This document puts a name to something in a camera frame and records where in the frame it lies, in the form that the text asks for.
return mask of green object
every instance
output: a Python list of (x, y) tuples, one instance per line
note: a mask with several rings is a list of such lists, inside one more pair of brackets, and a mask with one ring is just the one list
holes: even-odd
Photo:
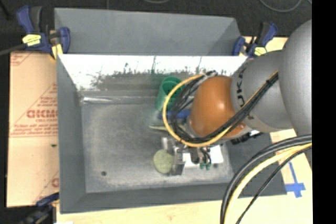
[(166, 150), (158, 150), (154, 157), (154, 166), (156, 170), (162, 174), (168, 174), (174, 163), (174, 156), (169, 154)]
[[(181, 81), (182, 81), (181, 79), (177, 77), (173, 77), (173, 76), (166, 77), (165, 79), (162, 80), (160, 84), (160, 88), (159, 88), (159, 93), (157, 95), (156, 102), (155, 102), (155, 107), (157, 110), (162, 111), (163, 104), (164, 104), (164, 101), (166, 100), (166, 97), (171, 92), (171, 90), (173, 90), (173, 88), (177, 84), (179, 84)], [(174, 92), (174, 94), (169, 99), (169, 102), (167, 104), (167, 110), (173, 107), (176, 97), (178, 96), (178, 94), (183, 88), (184, 86), (181, 86), (180, 88), (178, 88), (177, 91)]]

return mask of blue object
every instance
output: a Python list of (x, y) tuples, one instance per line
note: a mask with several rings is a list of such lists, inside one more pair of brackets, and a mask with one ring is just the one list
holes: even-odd
[(49, 195), (47, 197), (44, 197), (43, 199), (39, 200), (36, 203), (36, 206), (37, 207), (46, 206), (46, 205), (50, 204), (51, 202), (56, 201), (58, 199), (59, 199), (59, 193), (54, 193), (54, 194), (51, 194), (51, 195)]
[(306, 190), (305, 185), (303, 183), (298, 183), (292, 162), (289, 163), (289, 168), (292, 172), (294, 183), (285, 184), (285, 189), (287, 192), (294, 192), (295, 198), (300, 198), (302, 197), (301, 191)]
[(232, 56), (238, 56), (240, 52), (243, 52), (244, 44), (245, 44), (245, 38), (242, 36), (238, 37), (233, 46)]
[[(41, 38), (37, 41), (36, 44), (25, 44), (26, 50), (39, 50), (47, 52), (51, 55), (53, 45), (47, 39), (45, 33), (42, 33), (39, 28), (39, 20), (40, 20), (40, 12), (42, 7), (33, 7), (31, 8), (29, 5), (21, 7), (16, 12), (16, 18), (20, 26), (25, 30), (26, 34), (36, 34)], [(70, 30), (67, 27), (60, 27), (55, 35), (60, 37), (61, 46), (63, 53), (67, 53), (70, 46)]]
[[(177, 114), (177, 118), (178, 119), (186, 119), (188, 116), (189, 116), (189, 114), (190, 114), (190, 110), (182, 110), (182, 111), (180, 111), (178, 114)], [(171, 110), (168, 110), (167, 112), (166, 112), (166, 117), (167, 117), (167, 119), (168, 120), (170, 120), (170, 118), (172, 117), (172, 111)], [(159, 115), (159, 119), (161, 120), (161, 119), (163, 119), (162, 118), (162, 112), (160, 113), (160, 115)]]
[(251, 43), (246, 43), (245, 38), (242, 36), (238, 37), (234, 44), (232, 55), (238, 56), (241, 52), (242, 54), (247, 56), (247, 58), (257, 57), (257, 55), (255, 54), (256, 48), (265, 48), (267, 43), (274, 38), (277, 32), (278, 27), (274, 23), (262, 23), (257, 38), (254, 41), (252, 39)]

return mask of gray plastic surface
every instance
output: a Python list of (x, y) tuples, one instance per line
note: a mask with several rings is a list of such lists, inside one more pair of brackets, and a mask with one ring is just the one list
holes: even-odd
[[(235, 111), (278, 70), (282, 61), (282, 51), (272, 51), (246, 61), (234, 74), (231, 87), (231, 100)], [(261, 132), (275, 132), (291, 129), (291, 122), (282, 100), (279, 81), (268, 89), (258, 104), (250, 112), (252, 118), (244, 123)]]
[(312, 20), (288, 38), (279, 80), (283, 101), (298, 135), (312, 133)]
[(232, 55), (240, 36), (230, 17), (55, 8), (55, 28), (70, 29), (69, 53)]
[[(104, 84), (107, 88), (81, 90), (81, 85), (71, 79), (73, 72), (69, 74), (60, 58), (57, 77), (61, 213), (220, 200), (233, 173), (271, 143), (269, 135), (241, 145), (226, 143), (222, 147), (224, 162), (217, 168), (186, 168), (182, 176), (161, 175), (155, 170), (152, 157), (160, 148), (163, 134), (148, 126), (162, 77), (116, 75), (109, 80), (114, 83)], [(262, 174), (249, 184), (244, 195), (255, 193), (267, 176)], [(265, 194), (285, 194), (281, 175)]]

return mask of yellow cable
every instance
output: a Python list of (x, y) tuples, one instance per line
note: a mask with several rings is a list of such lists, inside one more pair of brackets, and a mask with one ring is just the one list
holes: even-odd
[(272, 163), (279, 161), (282, 158), (288, 158), (290, 156), (292, 156), (293, 154), (295, 154), (296, 152), (303, 150), (309, 146), (311, 146), (312, 143), (308, 143), (306, 145), (302, 145), (302, 146), (295, 146), (292, 148), (289, 148), (265, 161), (263, 161), (262, 163), (260, 163), (258, 166), (256, 166), (255, 168), (253, 168), (244, 178), (243, 180), (241, 180), (241, 182), (239, 183), (239, 185), (236, 187), (236, 189), (234, 190), (228, 205), (227, 205), (227, 214), (225, 215), (225, 218), (223, 219), (223, 224), (227, 224), (229, 223), (229, 212), (231, 212), (232, 208), (233, 208), (233, 203), (235, 200), (238, 199), (240, 193), (243, 191), (243, 189), (245, 188), (245, 186), (251, 181), (251, 179), (253, 177), (255, 177), (259, 172), (261, 172), (263, 169), (265, 169), (267, 166), (271, 165)]
[[(166, 111), (167, 111), (167, 105), (168, 105), (168, 102), (170, 100), (170, 98), (172, 97), (172, 95), (183, 85), (187, 84), (188, 82), (192, 81), (192, 80), (195, 80), (199, 77), (202, 77), (203, 75), (200, 74), (200, 75), (195, 75), (195, 76), (192, 76), (190, 78), (187, 78), (183, 81), (181, 81), (179, 84), (177, 84), (171, 91), (170, 93), (167, 95), (164, 103), (163, 103), (163, 109), (162, 109), (162, 118), (163, 118), (163, 123), (164, 125), (166, 126), (168, 132), (171, 134), (172, 137), (174, 137), (176, 140), (180, 141), (181, 143), (189, 146), (189, 147), (204, 147), (204, 146), (209, 146), (215, 142), (217, 142), (219, 139), (221, 139), (224, 135), (226, 135), (228, 133), (228, 130), (231, 128), (231, 126), (229, 126), (228, 128), (226, 128), (225, 130), (223, 130), (222, 132), (220, 132), (219, 134), (217, 134), (215, 137), (213, 137), (212, 139), (206, 141), (206, 142), (203, 142), (203, 143), (192, 143), (192, 142), (188, 142), (186, 140), (183, 140), (182, 138), (180, 138), (177, 134), (175, 134), (174, 130), (169, 126), (168, 124), (168, 121), (167, 121), (167, 117), (166, 117)], [(247, 102), (240, 108), (243, 109), (244, 106), (246, 106), (250, 100), (257, 94), (259, 90), (257, 90), (248, 100)]]

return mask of clamp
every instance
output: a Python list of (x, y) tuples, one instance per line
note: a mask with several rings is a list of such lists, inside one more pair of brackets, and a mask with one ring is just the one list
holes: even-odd
[(37, 210), (26, 218), (20, 220), (17, 224), (41, 224), (51, 214), (55, 217), (55, 207), (53, 202), (59, 199), (59, 193), (51, 194), (36, 203)]
[[(67, 53), (70, 46), (70, 30), (68, 27), (60, 27), (54, 34), (48, 35), (41, 32), (39, 27), (40, 13), (42, 7), (30, 7), (29, 5), (21, 7), (16, 18), (20, 26), (25, 30), (26, 36), (22, 39), (25, 50), (44, 51), (56, 58), (57, 54)], [(51, 44), (49, 41), (53, 38), (60, 42)]]
[(274, 38), (278, 32), (278, 27), (272, 22), (261, 23), (261, 28), (258, 36), (252, 38), (250, 43), (245, 41), (245, 38), (239, 36), (233, 47), (233, 56), (238, 56), (242, 53), (247, 58), (255, 58), (267, 52), (267, 43)]

